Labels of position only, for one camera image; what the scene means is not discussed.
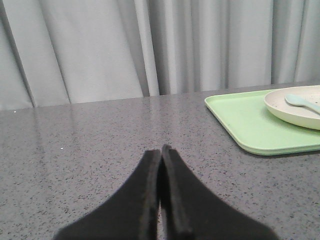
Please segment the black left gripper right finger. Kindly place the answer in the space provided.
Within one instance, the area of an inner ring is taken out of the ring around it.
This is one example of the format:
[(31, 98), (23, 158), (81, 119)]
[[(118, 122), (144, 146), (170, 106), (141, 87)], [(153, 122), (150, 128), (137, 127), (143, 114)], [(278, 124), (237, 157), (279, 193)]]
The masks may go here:
[(268, 226), (223, 202), (187, 167), (178, 151), (161, 151), (159, 196), (169, 240), (276, 240)]

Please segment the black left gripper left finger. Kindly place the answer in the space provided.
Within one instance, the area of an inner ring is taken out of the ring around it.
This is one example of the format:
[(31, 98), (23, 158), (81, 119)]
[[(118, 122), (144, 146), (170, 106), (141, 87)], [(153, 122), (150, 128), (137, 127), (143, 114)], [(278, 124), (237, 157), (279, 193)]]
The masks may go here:
[(56, 240), (155, 240), (161, 152), (144, 152), (125, 183), (102, 205), (61, 229)]

